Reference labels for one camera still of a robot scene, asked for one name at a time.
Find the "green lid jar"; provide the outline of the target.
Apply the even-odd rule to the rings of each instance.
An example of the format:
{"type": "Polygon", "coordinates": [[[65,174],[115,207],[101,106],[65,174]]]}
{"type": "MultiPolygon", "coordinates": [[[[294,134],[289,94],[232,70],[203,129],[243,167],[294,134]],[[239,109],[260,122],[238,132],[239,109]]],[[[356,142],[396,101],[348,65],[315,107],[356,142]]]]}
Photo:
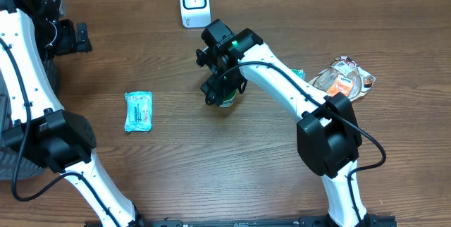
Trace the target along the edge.
{"type": "Polygon", "coordinates": [[[223,102],[220,105],[221,108],[228,108],[233,105],[236,99],[237,90],[233,90],[228,96],[223,98],[223,102]]]}

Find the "teal tissue pack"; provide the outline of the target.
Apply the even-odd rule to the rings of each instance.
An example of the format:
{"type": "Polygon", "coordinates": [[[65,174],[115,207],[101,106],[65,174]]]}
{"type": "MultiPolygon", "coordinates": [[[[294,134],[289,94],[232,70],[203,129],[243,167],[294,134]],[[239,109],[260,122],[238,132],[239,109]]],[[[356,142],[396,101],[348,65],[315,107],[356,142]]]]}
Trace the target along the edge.
{"type": "Polygon", "coordinates": [[[299,78],[301,78],[302,80],[305,79],[305,73],[303,69],[297,70],[297,69],[292,69],[292,72],[295,73],[299,78]]]}

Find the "large teal wipes pack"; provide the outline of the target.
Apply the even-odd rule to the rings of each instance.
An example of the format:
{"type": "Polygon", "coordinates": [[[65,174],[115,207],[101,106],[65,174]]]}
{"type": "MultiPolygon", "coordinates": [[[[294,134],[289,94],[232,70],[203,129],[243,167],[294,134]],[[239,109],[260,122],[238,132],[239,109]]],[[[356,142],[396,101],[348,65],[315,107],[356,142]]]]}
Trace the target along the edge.
{"type": "Polygon", "coordinates": [[[125,132],[149,132],[152,129],[153,95],[151,92],[126,92],[125,132]]]}

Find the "beige plastic pouch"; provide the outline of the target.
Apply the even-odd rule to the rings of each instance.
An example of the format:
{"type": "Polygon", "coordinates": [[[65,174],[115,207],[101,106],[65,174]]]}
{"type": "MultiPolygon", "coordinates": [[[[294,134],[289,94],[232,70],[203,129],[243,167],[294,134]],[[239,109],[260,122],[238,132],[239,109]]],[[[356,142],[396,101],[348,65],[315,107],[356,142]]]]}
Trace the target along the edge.
{"type": "Polygon", "coordinates": [[[326,92],[339,75],[354,81],[354,87],[348,96],[351,102],[364,97],[376,82],[376,77],[364,70],[356,61],[348,56],[338,56],[329,67],[311,79],[309,84],[326,92]]]}

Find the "orange tissue pack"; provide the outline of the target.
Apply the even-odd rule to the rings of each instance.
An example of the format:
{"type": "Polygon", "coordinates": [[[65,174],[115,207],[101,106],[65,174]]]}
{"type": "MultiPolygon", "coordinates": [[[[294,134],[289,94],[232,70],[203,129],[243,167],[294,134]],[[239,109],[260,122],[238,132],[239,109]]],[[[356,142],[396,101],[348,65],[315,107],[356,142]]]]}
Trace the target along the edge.
{"type": "Polygon", "coordinates": [[[326,90],[326,92],[332,97],[337,93],[342,93],[346,97],[348,97],[353,87],[354,81],[349,78],[343,77],[342,75],[339,75],[336,79],[334,79],[331,86],[326,90]]]}

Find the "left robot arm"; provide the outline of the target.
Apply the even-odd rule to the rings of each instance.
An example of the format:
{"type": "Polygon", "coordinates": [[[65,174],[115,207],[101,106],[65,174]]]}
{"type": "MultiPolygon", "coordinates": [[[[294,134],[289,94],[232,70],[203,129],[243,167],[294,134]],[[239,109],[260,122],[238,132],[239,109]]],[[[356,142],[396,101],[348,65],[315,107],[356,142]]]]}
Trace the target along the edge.
{"type": "Polygon", "coordinates": [[[101,165],[89,121],[65,110],[56,96],[53,58],[92,50],[86,24],[64,14],[63,0],[1,0],[1,74],[12,122],[1,138],[18,160],[71,183],[101,226],[143,226],[136,206],[101,165]]]}

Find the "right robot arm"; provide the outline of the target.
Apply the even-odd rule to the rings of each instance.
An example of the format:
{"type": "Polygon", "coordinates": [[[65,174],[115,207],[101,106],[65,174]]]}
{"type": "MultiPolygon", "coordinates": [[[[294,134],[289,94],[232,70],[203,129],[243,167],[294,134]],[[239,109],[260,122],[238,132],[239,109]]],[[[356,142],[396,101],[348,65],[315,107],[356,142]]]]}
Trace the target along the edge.
{"type": "Polygon", "coordinates": [[[293,118],[297,151],[326,189],[330,224],[365,226],[367,211],[353,188],[362,137],[350,100],[309,85],[249,28],[235,34],[217,19],[205,27],[202,40],[206,48],[196,51],[197,64],[212,72],[201,87],[206,104],[220,106],[248,82],[258,85],[293,118]]]}

